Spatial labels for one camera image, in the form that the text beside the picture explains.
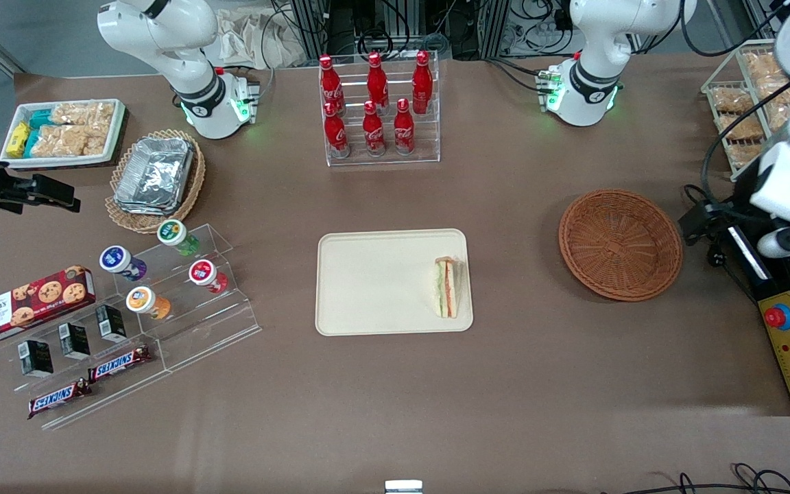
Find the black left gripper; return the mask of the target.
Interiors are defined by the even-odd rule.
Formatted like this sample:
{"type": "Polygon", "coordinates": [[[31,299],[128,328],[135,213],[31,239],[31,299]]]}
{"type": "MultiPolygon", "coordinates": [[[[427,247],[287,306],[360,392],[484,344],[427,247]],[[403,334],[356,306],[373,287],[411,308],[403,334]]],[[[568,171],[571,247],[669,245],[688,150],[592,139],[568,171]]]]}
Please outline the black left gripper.
{"type": "Polygon", "coordinates": [[[702,238],[715,237],[726,229],[755,222],[756,216],[741,211],[731,202],[705,200],[704,206],[692,206],[678,219],[678,227],[686,245],[694,245],[702,238]]]}

